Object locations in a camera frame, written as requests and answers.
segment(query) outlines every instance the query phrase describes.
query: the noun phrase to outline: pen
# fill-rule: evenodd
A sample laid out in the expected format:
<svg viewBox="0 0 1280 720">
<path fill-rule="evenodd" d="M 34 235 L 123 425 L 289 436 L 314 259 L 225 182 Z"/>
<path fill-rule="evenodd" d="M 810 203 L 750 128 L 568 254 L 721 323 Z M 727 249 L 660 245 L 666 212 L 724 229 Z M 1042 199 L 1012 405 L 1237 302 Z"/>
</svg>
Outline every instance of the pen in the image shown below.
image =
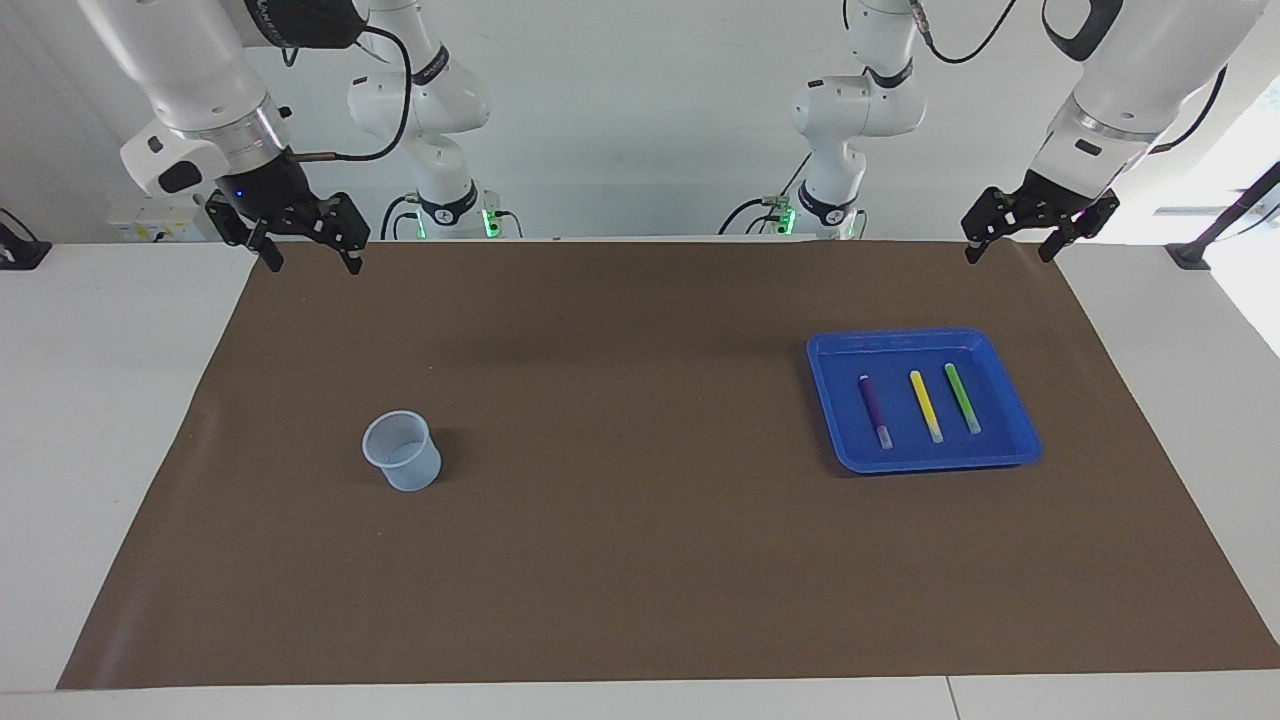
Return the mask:
<svg viewBox="0 0 1280 720">
<path fill-rule="evenodd" d="M 934 443 L 941 443 L 942 428 L 938 425 L 938 414 L 933 411 L 933 401 L 929 400 L 929 391 L 924 388 L 924 377 L 919 370 L 911 370 L 911 386 L 915 388 L 915 400 L 920 404 L 920 413 L 924 413 L 924 423 L 929 425 L 929 436 Z"/>
<path fill-rule="evenodd" d="M 888 436 L 888 423 L 884 421 L 884 413 L 881 411 L 879 400 L 876 398 L 876 389 L 872 388 L 870 375 L 858 378 L 858 389 L 863 393 L 863 402 L 867 404 L 867 415 L 876 427 L 876 437 L 881 441 L 882 450 L 893 450 L 893 438 Z"/>
<path fill-rule="evenodd" d="M 956 402 L 960 404 L 960 411 L 964 413 L 964 421 L 969 425 L 969 434 L 975 436 L 982 432 L 982 425 L 978 424 L 978 415 L 973 411 L 973 404 L 969 402 L 969 393 L 964 389 L 964 383 L 960 382 L 960 370 L 956 370 L 955 364 L 947 363 L 943 369 L 947 372 L 947 380 L 951 382 L 951 392 L 956 396 Z"/>
</svg>

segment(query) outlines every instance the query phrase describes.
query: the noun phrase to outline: white table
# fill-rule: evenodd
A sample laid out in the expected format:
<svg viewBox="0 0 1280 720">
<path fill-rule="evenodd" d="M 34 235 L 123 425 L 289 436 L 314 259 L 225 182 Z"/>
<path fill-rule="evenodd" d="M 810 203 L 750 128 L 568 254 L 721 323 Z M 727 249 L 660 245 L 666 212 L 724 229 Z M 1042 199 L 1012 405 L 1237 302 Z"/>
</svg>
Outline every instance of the white table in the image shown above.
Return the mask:
<svg viewBox="0 0 1280 720">
<path fill-rule="evenodd" d="M 1060 264 L 1280 635 L 1280 359 L 1160 249 Z M 1280 717 L 1280 671 L 51 692 L 251 265 L 214 245 L 60 246 L 0 275 L 0 717 Z"/>
</svg>

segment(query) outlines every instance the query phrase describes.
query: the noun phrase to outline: plastic cup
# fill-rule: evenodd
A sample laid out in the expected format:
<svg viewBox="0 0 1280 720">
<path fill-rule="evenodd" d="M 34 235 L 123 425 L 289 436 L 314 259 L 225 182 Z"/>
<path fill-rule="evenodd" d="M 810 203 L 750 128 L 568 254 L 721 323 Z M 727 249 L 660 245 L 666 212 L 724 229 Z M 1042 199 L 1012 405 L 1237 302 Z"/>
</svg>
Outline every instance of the plastic cup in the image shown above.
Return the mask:
<svg viewBox="0 0 1280 720">
<path fill-rule="evenodd" d="M 417 413 L 396 410 L 374 420 L 365 430 L 365 460 L 387 475 L 401 492 L 415 492 L 440 474 L 440 451 Z"/>
</svg>

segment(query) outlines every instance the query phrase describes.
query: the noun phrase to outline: blue tray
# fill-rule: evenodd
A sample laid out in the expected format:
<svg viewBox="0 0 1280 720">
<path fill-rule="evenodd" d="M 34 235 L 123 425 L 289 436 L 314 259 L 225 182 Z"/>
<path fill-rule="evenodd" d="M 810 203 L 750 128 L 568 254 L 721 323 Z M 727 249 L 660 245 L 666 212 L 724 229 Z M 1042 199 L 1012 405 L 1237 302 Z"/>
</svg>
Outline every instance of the blue tray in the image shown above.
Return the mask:
<svg viewBox="0 0 1280 720">
<path fill-rule="evenodd" d="M 969 434 L 943 365 L 954 363 L 982 424 Z M 809 340 L 809 365 L 818 383 L 836 456 L 860 474 L 1004 468 L 1043 454 L 1039 436 L 1014 389 L 996 347 L 969 328 L 828 333 Z M 911 388 L 919 370 L 938 414 L 945 441 L 934 443 Z M 863 404 L 858 379 L 869 375 L 893 447 L 882 450 Z"/>
</svg>

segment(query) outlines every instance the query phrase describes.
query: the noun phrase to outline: cup rim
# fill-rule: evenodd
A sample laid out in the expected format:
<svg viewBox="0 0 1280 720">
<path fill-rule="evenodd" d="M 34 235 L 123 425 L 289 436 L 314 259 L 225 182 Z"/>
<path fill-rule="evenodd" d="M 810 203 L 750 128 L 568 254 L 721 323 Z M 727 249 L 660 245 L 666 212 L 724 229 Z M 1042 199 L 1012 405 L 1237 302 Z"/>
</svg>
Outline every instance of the cup rim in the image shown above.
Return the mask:
<svg viewBox="0 0 1280 720">
<path fill-rule="evenodd" d="M 402 460 L 399 462 L 389 462 L 389 464 L 378 462 L 376 460 L 369 456 L 369 437 L 374 433 L 378 425 L 380 425 L 385 420 L 389 420 L 390 418 L 412 418 L 413 420 L 416 420 L 417 424 L 421 425 L 422 428 L 422 443 L 419 446 L 417 452 L 415 452 L 407 460 Z M 426 425 L 426 418 L 422 418 L 421 415 L 413 413 L 412 410 L 392 410 L 390 413 L 384 413 L 376 420 L 370 423 L 367 428 L 365 428 L 365 437 L 360 443 L 360 448 L 361 451 L 364 451 L 365 460 L 367 460 L 370 465 L 380 470 L 398 470 L 422 456 L 422 451 L 426 450 L 426 443 L 430 437 L 431 437 L 431 430 Z"/>
</svg>

